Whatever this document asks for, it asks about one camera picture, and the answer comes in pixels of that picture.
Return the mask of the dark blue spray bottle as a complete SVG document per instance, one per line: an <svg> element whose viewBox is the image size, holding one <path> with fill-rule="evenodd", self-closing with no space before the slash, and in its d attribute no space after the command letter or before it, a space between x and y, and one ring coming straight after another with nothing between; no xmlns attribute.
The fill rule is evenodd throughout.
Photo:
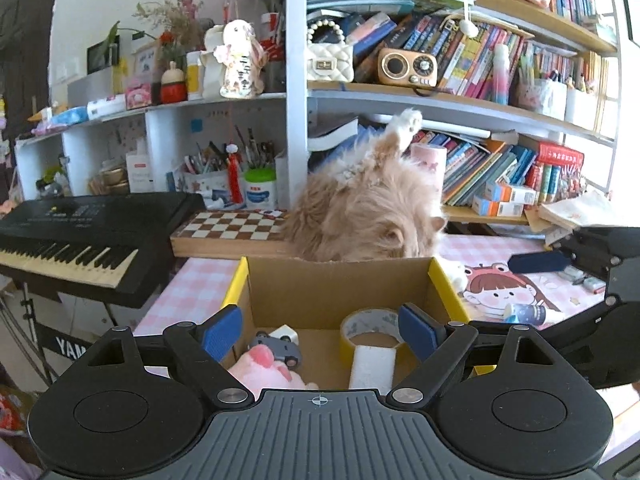
<svg viewBox="0 0 640 480"><path fill-rule="evenodd" d="M541 326L547 321L547 310L542 304L507 304L503 312L503 321Z"/></svg>

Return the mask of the pink plush pig toy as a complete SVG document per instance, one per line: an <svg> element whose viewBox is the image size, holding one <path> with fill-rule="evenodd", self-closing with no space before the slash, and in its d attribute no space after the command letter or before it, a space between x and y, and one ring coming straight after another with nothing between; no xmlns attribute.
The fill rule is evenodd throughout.
<svg viewBox="0 0 640 480"><path fill-rule="evenodd" d="M299 374L289 370L274 358L272 351L264 344L250 348L228 369L258 400L264 390L318 390L314 382L303 381Z"/></svg>

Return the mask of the white staples box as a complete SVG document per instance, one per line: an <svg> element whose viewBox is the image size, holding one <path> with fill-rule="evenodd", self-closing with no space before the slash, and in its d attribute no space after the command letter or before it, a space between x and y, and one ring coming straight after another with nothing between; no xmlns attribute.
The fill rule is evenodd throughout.
<svg viewBox="0 0 640 480"><path fill-rule="evenodd" d="M386 396L393 387L396 349L357 346L350 371L350 390L376 390Z"/></svg>

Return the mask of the yellow tape roll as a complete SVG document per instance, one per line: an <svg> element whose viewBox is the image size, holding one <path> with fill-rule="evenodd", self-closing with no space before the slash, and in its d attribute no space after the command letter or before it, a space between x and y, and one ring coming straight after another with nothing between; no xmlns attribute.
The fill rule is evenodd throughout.
<svg viewBox="0 0 640 480"><path fill-rule="evenodd" d="M340 326L341 363L352 366L358 346L375 346L405 348L405 341L400 336L398 312L386 308L360 309L347 315Z"/></svg>

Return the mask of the grey purple toy truck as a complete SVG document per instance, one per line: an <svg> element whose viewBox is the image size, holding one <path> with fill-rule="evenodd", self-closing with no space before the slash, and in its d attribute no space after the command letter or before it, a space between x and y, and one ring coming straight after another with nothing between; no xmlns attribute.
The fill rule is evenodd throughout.
<svg viewBox="0 0 640 480"><path fill-rule="evenodd" d="M261 344L271 351L276 361L283 362L289 370L296 370L302 364L299 346L288 335L277 337L260 330L250 341L247 349L253 349Z"/></svg>

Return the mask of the white power adapter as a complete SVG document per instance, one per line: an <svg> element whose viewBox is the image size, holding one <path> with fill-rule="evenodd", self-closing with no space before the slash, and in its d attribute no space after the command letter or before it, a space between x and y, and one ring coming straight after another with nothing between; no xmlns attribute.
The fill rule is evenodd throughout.
<svg viewBox="0 0 640 480"><path fill-rule="evenodd" d="M299 344L298 333L293 330L288 324L283 324L280 327L272 330L269 333L270 337L278 338L281 340L291 341L293 344Z"/></svg>

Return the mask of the stack of papers and books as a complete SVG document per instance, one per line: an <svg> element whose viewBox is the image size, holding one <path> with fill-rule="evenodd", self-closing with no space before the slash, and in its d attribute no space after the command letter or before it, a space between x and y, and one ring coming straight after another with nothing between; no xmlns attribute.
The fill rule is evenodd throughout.
<svg viewBox="0 0 640 480"><path fill-rule="evenodd" d="M544 234L544 244L551 246L578 228L586 226L629 226L628 214L598 193L530 206L525 209L529 227Z"/></svg>

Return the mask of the orange white medicine box lower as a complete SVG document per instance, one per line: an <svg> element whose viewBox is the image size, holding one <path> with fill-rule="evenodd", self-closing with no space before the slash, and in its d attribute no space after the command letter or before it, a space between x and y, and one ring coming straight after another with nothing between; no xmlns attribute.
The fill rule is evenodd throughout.
<svg viewBox="0 0 640 480"><path fill-rule="evenodd" d="M474 196L472 211L481 217L520 218L524 212L524 205L513 202L494 202L484 197Z"/></svg>

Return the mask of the orange white medicine box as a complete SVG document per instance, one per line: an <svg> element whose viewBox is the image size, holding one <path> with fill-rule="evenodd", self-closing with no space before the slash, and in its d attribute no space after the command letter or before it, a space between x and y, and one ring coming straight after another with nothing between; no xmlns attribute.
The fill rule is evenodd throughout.
<svg viewBox="0 0 640 480"><path fill-rule="evenodd" d="M505 183L487 183L484 197L497 203L514 203L532 206L537 203L537 193L532 188L523 185Z"/></svg>
<svg viewBox="0 0 640 480"><path fill-rule="evenodd" d="M524 212L524 205L513 202L494 202L484 197L474 196L472 211L481 217L520 218Z"/></svg>

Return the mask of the orange white medicine box upper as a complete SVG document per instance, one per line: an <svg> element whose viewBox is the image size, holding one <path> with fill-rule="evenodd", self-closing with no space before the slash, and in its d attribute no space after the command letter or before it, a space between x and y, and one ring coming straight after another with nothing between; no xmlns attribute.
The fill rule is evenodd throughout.
<svg viewBox="0 0 640 480"><path fill-rule="evenodd" d="M523 185L505 183L487 183L484 197L497 203L514 203L532 206L537 203L537 193L532 188Z"/></svg>

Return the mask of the wooden chess board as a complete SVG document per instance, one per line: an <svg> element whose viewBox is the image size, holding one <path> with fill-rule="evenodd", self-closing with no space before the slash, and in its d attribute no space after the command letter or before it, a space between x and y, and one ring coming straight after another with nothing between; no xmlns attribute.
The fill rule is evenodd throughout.
<svg viewBox="0 0 640 480"><path fill-rule="evenodd" d="M171 247L178 258L288 258L283 223L280 210L201 211L171 234Z"/></svg>

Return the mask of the pink cartoon cup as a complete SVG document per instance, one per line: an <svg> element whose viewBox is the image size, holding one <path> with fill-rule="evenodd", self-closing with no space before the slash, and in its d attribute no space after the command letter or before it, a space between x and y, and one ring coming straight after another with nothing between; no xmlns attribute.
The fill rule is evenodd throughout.
<svg viewBox="0 0 640 480"><path fill-rule="evenodd" d="M446 174L447 149L440 145L416 143L411 145L410 156L427 174L440 199Z"/></svg>

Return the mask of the orange fluffy cat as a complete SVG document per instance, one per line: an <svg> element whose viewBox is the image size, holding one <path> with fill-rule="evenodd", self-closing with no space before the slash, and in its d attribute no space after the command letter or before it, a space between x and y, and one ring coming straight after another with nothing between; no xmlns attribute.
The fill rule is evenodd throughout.
<svg viewBox="0 0 640 480"><path fill-rule="evenodd" d="M407 108L385 130L356 140L306 181L282 230L310 261L428 258L447 217L430 176L405 156L422 127Z"/></svg>

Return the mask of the white green lid jar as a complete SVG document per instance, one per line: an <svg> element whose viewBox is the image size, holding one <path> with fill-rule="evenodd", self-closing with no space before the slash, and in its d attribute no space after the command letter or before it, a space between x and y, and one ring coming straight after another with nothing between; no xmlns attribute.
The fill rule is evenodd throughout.
<svg viewBox="0 0 640 480"><path fill-rule="evenodd" d="M273 210L277 207L277 173L274 168L247 169L244 181L248 209Z"/></svg>

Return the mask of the retro wooden radio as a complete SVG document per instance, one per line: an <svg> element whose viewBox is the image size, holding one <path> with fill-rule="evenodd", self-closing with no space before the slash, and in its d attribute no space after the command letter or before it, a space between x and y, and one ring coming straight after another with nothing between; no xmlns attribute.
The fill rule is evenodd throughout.
<svg viewBox="0 0 640 480"><path fill-rule="evenodd" d="M433 55L383 48L378 54L378 81L388 86L428 89L437 86L437 61Z"/></svg>

